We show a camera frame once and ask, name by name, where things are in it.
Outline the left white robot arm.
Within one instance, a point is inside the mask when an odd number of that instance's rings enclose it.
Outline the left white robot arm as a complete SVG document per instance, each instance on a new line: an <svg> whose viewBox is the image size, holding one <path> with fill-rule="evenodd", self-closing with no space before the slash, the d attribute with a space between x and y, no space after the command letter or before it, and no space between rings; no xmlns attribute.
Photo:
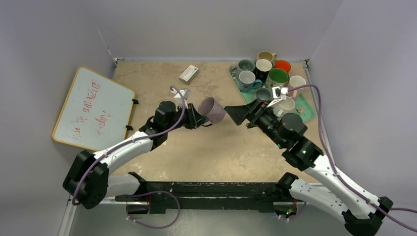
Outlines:
<svg viewBox="0 0 417 236"><path fill-rule="evenodd" d="M73 205L91 209L105 198L112 172L162 145L170 131L181 127L196 129L208 121L193 104L183 108L174 102L163 101L155 114L131 137L101 151L78 153L62 186L72 196Z"/></svg>

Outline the mauve mug with black handle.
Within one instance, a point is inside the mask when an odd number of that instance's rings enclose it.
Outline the mauve mug with black handle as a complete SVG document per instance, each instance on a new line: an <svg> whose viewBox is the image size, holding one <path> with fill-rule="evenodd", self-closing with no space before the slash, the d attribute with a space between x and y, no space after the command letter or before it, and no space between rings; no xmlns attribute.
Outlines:
<svg viewBox="0 0 417 236"><path fill-rule="evenodd" d="M207 97L199 104L198 113L206 117L210 122L210 124L203 124L204 127L220 123L226 115L223 106L213 97Z"/></svg>

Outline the blue-grey round mug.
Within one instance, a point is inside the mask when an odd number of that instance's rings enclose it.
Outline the blue-grey round mug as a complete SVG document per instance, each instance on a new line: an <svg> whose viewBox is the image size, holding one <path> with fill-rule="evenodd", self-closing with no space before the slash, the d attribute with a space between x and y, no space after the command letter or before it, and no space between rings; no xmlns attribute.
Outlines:
<svg viewBox="0 0 417 236"><path fill-rule="evenodd" d="M271 94L271 91L269 91L267 88L259 88L254 93L254 99L268 102L273 100L273 96Z"/></svg>

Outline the pale speckled mug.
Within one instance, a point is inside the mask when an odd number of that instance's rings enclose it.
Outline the pale speckled mug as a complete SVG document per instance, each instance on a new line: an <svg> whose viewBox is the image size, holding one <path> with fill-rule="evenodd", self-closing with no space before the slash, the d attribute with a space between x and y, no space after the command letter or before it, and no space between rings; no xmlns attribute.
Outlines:
<svg viewBox="0 0 417 236"><path fill-rule="evenodd" d="M287 97L285 100L281 100L280 102L276 103L272 108L273 113L278 118L281 118L288 113L294 113L296 110L295 101L290 97Z"/></svg>

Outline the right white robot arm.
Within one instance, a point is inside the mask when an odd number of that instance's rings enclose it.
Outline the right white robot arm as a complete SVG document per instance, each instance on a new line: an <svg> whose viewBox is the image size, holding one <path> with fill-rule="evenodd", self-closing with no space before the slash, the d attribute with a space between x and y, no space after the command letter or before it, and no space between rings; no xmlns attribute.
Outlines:
<svg viewBox="0 0 417 236"><path fill-rule="evenodd" d="M291 197L310 203L342 223L353 236L374 236L393 202L377 197L360 187L342 173L323 151L304 136L307 126L295 113L278 118L265 102L254 100L240 106L226 106L226 113L236 125L248 121L247 128L262 130L280 149L284 159L298 170L307 173L326 191L312 186L294 174L285 173L278 181L277 196Z"/></svg>

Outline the blue mug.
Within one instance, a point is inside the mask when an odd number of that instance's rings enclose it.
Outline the blue mug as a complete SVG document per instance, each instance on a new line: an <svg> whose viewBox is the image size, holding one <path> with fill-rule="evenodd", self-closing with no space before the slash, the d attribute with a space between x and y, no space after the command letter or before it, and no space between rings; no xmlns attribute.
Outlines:
<svg viewBox="0 0 417 236"><path fill-rule="evenodd" d="M256 79L256 76L251 71L243 71L237 78L238 89L240 92L248 93L252 89L258 89L263 85L263 82Z"/></svg>

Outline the cream white mug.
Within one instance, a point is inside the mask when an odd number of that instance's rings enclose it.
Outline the cream white mug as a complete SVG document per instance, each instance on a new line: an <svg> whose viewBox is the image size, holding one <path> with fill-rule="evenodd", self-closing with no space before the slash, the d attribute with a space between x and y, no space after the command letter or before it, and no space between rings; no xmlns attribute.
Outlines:
<svg viewBox="0 0 417 236"><path fill-rule="evenodd" d="M265 86L269 90L277 86L285 87L288 84L289 78L290 77L285 70L274 68L269 71L268 77L265 81Z"/></svg>

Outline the grey mug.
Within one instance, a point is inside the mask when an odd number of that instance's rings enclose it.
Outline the grey mug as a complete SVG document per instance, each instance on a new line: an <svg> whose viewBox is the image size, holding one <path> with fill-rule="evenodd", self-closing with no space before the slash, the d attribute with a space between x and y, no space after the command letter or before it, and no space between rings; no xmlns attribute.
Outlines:
<svg viewBox="0 0 417 236"><path fill-rule="evenodd" d="M238 77L239 74L243 71L251 71L255 70L255 63L248 59L243 59L238 63L231 64L229 67L229 72L232 77Z"/></svg>

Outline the orange mug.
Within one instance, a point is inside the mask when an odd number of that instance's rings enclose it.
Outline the orange mug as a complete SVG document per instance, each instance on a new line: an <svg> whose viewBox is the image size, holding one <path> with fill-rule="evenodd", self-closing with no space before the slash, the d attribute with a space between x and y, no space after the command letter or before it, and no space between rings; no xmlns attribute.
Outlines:
<svg viewBox="0 0 417 236"><path fill-rule="evenodd" d="M291 71L291 64L283 59L279 59L275 62L274 68L279 68L284 70L286 73L289 73Z"/></svg>

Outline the pink faceted mug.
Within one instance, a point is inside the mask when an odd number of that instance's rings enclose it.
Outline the pink faceted mug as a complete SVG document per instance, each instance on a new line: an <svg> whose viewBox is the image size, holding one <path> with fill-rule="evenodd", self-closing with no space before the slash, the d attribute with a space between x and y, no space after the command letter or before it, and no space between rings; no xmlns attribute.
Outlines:
<svg viewBox="0 0 417 236"><path fill-rule="evenodd" d="M294 75L290 77L288 82L288 95L295 99L297 97L297 90L294 90L294 88L300 87L306 85L306 80L302 76Z"/></svg>

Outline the tan brown round mug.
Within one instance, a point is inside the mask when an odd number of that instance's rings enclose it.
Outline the tan brown round mug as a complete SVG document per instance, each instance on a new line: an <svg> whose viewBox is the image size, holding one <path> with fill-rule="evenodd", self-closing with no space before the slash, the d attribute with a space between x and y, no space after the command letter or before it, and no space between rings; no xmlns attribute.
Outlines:
<svg viewBox="0 0 417 236"><path fill-rule="evenodd" d="M261 51L257 54L255 61L265 59L265 60L270 61L271 63L274 63L276 58L277 58L277 53L272 53L272 52L269 52L269 51Z"/></svg>

